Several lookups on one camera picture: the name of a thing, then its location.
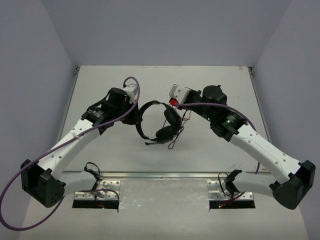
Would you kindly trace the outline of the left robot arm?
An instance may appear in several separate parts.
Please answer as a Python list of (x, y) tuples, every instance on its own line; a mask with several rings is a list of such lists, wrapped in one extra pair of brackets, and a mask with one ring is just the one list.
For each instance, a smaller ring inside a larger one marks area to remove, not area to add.
[(86, 168), (66, 174), (72, 160), (94, 139), (101, 136), (115, 122), (128, 118), (129, 110), (137, 110), (136, 84), (111, 88), (106, 97), (89, 106), (75, 126), (37, 163), (22, 163), (22, 189), (46, 208), (51, 208), (64, 196), (93, 190), (101, 175)]

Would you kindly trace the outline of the black headphones with cable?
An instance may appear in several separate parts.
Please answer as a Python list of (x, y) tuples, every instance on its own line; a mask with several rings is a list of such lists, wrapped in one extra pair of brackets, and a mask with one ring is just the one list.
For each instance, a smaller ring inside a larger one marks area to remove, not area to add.
[[(163, 106), (162, 116), (156, 119), (154, 116), (147, 116), (151, 123), (145, 123), (145, 113), (151, 106)], [(191, 111), (185, 110), (179, 114), (176, 107), (170, 104), (152, 100), (144, 105), (138, 111), (140, 120), (135, 125), (137, 133), (144, 140), (146, 146), (167, 145), (169, 150), (173, 150), (178, 138), (185, 129), (185, 124), (191, 118)]]

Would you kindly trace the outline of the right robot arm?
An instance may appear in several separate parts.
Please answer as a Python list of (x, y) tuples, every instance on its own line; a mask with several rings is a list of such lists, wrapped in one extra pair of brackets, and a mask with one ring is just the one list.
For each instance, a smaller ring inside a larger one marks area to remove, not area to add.
[(227, 96), (219, 85), (209, 85), (203, 91), (190, 89), (180, 103), (207, 119), (218, 137), (248, 153), (270, 172), (233, 170), (224, 179), (229, 194), (259, 193), (273, 197), (287, 209), (297, 208), (314, 183), (316, 166), (311, 161), (289, 156), (258, 134), (242, 113), (227, 106)]

